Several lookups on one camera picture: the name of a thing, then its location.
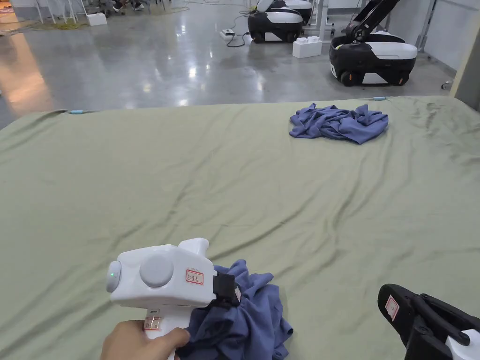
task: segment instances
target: concrete floor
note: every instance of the concrete floor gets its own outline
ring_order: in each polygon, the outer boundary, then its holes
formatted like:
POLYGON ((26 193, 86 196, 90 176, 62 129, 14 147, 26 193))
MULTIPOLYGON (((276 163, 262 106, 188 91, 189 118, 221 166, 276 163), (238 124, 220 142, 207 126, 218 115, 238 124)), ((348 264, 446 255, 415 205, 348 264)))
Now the concrete floor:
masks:
MULTIPOLYGON (((172 6, 181 5, 173 0, 172 6)), ((114 16, 107 26, 0 38, 0 128, 30 112, 58 108, 447 94, 440 85, 452 75, 424 55, 403 87, 347 88, 331 75, 328 51, 297 59, 291 44, 248 40, 241 48, 227 48, 218 32, 232 27, 242 7, 188 6, 189 11, 161 16, 114 16)), ((246 18, 237 20, 235 31, 247 31, 246 18)))

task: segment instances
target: hand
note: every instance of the hand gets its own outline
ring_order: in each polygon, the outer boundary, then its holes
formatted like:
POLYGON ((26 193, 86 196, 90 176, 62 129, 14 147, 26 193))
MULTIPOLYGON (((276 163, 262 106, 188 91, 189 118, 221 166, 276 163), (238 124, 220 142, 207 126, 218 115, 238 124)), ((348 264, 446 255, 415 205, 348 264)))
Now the hand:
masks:
POLYGON ((167 360, 172 351, 188 343, 187 330, 175 328, 154 340, 147 338, 143 320, 119 323, 103 342, 100 360, 167 360))

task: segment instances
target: label sticker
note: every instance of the label sticker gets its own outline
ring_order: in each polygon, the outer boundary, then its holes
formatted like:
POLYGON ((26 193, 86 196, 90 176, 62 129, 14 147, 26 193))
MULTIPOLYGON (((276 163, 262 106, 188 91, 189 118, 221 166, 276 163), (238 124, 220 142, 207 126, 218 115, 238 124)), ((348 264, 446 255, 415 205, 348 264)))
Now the label sticker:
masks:
POLYGON ((160 316, 149 315, 144 321, 144 330, 156 330, 160 331, 160 322, 162 318, 160 316))
POLYGON ((198 271, 187 270, 185 273, 185 280, 189 283, 203 285, 204 284, 204 275, 198 271))
POLYGON ((387 304, 385 305, 385 308, 387 310, 387 313, 390 315, 392 318, 392 321, 395 320, 395 317, 398 313, 398 310, 400 310, 400 306, 398 303, 395 301, 392 295, 388 297, 387 304))
POLYGON ((239 288, 235 288, 235 295, 237 295, 237 299, 240 302, 241 299, 241 292, 239 288))

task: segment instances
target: gray round button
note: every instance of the gray round button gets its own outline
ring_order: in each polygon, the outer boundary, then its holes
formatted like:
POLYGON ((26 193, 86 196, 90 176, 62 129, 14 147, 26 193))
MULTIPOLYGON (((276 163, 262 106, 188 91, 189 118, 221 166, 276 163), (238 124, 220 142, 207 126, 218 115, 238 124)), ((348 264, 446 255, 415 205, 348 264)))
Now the gray round button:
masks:
POLYGON ((172 275, 172 261, 162 254, 152 255, 140 265, 140 277, 151 288, 164 286, 172 275))
POLYGON ((107 291, 113 292, 120 282, 121 262, 112 261, 108 267, 107 273, 107 291))

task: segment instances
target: crumpled blue t-shirt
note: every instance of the crumpled blue t-shirt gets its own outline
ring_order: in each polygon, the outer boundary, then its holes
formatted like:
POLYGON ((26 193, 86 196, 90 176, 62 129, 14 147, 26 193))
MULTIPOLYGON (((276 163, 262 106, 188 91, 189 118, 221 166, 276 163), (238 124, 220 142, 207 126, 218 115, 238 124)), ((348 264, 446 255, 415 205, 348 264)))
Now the crumpled blue t-shirt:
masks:
POLYGON ((324 136, 362 145, 380 135, 388 125, 388 115, 369 111, 368 105, 359 106, 355 111, 338 109, 335 105, 319 109, 316 106, 311 104, 290 117, 293 124, 291 136, 307 139, 324 136))
POLYGON ((239 307, 213 307, 192 313, 190 342, 177 349, 182 360, 283 360, 283 345, 293 328, 283 319, 278 286, 269 284, 273 275, 248 274, 245 260, 230 269, 215 266, 219 273, 235 275, 242 292, 239 307))

